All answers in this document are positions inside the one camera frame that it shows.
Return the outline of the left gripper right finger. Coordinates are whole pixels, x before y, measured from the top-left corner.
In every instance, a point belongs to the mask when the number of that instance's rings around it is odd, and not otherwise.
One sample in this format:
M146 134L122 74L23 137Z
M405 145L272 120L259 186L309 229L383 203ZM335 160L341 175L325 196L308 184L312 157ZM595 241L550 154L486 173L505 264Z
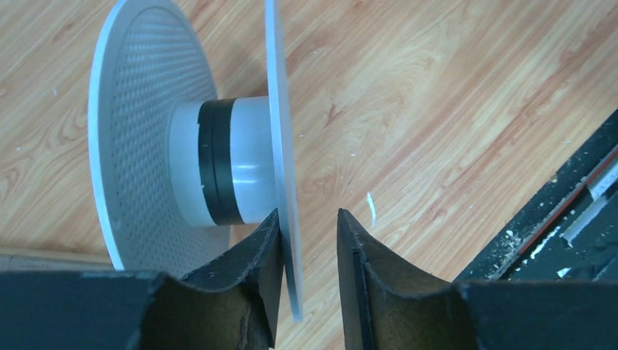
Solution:
M442 280L337 213L347 349L615 349L617 279Z

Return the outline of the grey perforated cable spool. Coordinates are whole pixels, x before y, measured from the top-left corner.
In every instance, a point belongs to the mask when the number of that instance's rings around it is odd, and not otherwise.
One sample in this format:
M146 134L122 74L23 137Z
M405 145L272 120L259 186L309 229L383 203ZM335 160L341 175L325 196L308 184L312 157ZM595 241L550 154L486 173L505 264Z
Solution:
M280 6L265 2L267 92L220 98L172 1L118 1L90 72L87 142L114 269L183 276L234 225L278 215L290 308L303 318L302 249Z

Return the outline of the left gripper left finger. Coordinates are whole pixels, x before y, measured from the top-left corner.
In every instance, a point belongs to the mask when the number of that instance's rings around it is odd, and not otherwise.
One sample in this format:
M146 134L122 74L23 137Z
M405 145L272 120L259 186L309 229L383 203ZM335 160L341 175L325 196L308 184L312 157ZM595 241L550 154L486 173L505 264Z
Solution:
M283 274L279 217L178 279L160 271L1 274L3 349L270 349Z

